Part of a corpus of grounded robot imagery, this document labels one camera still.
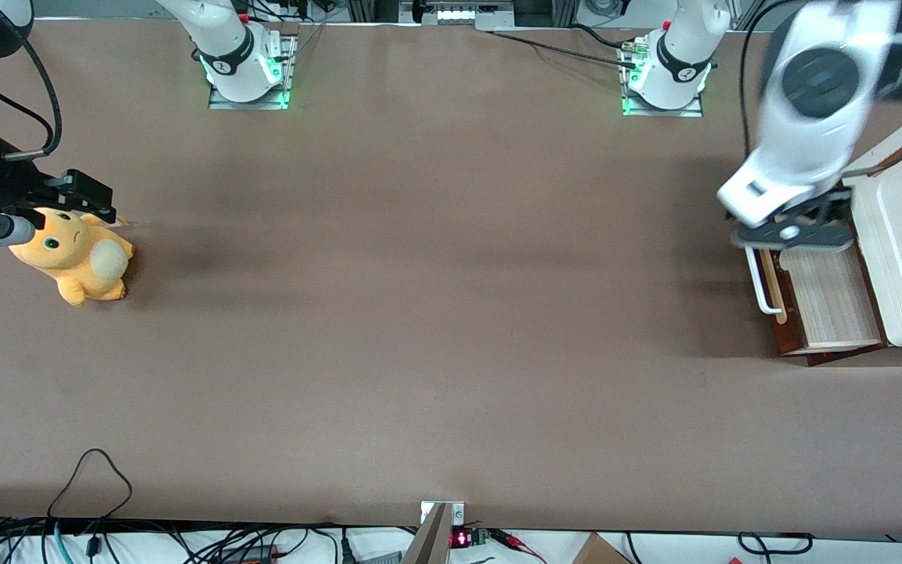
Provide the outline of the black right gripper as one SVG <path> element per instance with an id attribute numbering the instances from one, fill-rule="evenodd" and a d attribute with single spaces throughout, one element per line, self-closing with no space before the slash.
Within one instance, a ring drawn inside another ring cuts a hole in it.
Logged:
<path id="1" fill-rule="evenodd" d="M 114 191 L 109 186 L 83 171 L 66 170 L 50 176 L 40 172 L 33 161 L 5 160 L 5 154 L 15 149 L 0 139 L 0 213 L 34 208 L 36 226 L 44 226 L 52 212 L 89 214 L 100 224 L 116 224 Z"/>

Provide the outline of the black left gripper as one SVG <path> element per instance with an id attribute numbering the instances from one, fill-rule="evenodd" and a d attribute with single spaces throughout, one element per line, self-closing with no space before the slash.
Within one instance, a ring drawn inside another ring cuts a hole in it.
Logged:
<path id="1" fill-rule="evenodd" d="M 809 225 L 833 225 L 850 218 L 852 190 L 834 188 L 799 206 L 799 221 Z"/>

